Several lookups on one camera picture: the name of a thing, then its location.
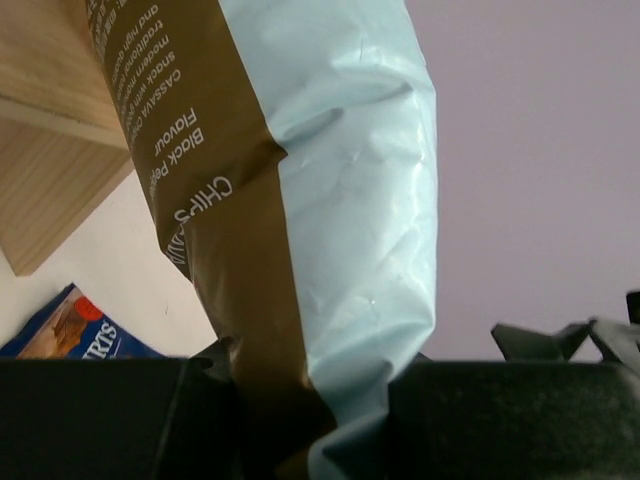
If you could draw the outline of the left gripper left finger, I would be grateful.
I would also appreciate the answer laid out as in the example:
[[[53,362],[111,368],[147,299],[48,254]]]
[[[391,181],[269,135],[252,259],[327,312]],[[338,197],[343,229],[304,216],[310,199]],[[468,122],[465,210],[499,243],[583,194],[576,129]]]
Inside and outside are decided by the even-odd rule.
[[[190,358],[1,362],[5,479],[305,479],[248,434],[233,341]]]

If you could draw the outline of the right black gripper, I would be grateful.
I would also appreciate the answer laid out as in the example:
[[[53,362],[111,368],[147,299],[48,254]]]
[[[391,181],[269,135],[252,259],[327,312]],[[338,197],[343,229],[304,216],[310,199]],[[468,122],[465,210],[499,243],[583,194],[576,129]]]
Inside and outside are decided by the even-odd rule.
[[[491,335],[507,361],[568,361],[589,336],[605,361],[639,362],[639,291],[626,294],[629,324],[602,318],[569,324],[553,334],[496,324]]]

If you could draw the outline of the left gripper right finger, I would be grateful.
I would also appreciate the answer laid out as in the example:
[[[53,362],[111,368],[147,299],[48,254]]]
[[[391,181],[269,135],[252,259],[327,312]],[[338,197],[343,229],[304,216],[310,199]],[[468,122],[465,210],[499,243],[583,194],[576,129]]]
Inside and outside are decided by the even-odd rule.
[[[620,364],[418,358],[389,399],[392,479],[639,476],[639,378]]]

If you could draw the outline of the light blue cassava chips bag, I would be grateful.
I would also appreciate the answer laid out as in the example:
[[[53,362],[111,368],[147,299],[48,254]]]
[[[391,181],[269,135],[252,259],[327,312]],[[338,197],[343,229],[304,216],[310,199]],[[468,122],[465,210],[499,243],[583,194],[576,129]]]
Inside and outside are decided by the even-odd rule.
[[[249,479],[382,479],[435,326],[436,93],[401,1],[89,1],[163,254],[227,349]]]

